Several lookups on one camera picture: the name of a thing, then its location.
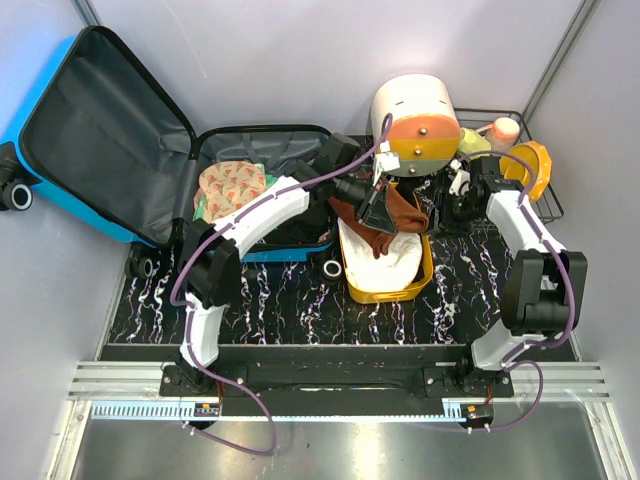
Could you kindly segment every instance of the blue suitcase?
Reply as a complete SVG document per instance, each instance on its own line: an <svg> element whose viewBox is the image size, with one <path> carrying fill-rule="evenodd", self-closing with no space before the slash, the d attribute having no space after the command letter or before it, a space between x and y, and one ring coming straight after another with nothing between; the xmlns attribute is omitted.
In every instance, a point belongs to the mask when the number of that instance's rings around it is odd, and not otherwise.
<svg viewBox="0 0 640 480"><path fill-rule="evenodd" d="M124 42L89 27L56 49L2 136L0 203L26 209L30 187L120 242L165 247L193 218L198 176L212 162L261 161L277 172L328 136L310 125L197 136ZM336 238L335 221L328 226L320 242L259 245L244 260L304 261Z"/></svg>

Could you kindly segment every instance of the metal floor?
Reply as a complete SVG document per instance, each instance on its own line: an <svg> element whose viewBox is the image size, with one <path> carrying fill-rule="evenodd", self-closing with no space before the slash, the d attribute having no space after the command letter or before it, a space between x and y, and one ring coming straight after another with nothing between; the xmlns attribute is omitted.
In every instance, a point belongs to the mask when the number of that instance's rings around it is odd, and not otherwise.
<svg viewBox="0 0 640 480"><path fill-rule="evenodd" d="M496 406L496 425L521 415ZM439 425L437 428L453 426ZM264 423L219 423L212 431L261 448ZM253 457L190 437L176 423L90 420L75 480L606 478L586 413L542 404L507 432L448 433L415 424L281 423L275 457Z"/></svg>

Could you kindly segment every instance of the white cloth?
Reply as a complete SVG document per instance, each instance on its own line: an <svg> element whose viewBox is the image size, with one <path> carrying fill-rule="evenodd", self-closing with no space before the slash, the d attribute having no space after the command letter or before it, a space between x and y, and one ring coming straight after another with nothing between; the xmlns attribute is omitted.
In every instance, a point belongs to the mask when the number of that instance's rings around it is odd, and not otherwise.
<svg viewBox="0 0 640 480"><path fill-rule="evenodd" d="M349 226L338 219L345 275L363 292L397 292L406 288L418 273L422 242L417 233L399 232L389 246L389 254L373 258L373 249Z"/></svg>

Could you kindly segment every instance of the white wall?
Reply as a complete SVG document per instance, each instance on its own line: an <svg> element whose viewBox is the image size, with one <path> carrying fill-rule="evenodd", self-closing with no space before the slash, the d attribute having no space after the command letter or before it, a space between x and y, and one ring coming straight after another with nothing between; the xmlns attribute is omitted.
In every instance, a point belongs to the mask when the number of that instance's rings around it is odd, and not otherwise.
<svg viewBox="0 0 640 480"><path fill-rule="evenodd" d="M565 218L553 233L589 260L577 335L612 389L640 466L640 3L602 2L535 114Z"/></svg>
<svg viewBox="0 0 640 480"><path fill-rule="evenodd" d="M404 73L440 76L458 106L523 108L579 3L92 0L198 131L346 133L365 131L377 88Z"/></svg>
<svg viewBox="0 0 640 480"><path fill-rule="evenodd" d="M57 43L82 24L67 0L0 0L0 131ZM36 198L0 212L0 477L43 472L78 360L92 359L126 252Z"/></svg>

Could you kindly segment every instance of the pink object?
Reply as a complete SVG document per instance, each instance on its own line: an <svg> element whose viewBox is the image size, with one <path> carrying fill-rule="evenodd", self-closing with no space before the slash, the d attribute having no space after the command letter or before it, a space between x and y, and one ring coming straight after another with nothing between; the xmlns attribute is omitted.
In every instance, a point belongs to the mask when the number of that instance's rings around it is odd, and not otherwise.
<svg viewBox="0 0 640 480"><path fill-rule="evenodd" d="M516 143L520 135L520 125L512 118L500 117L488 128L484 138L493 150L507 151Z"/></svg>

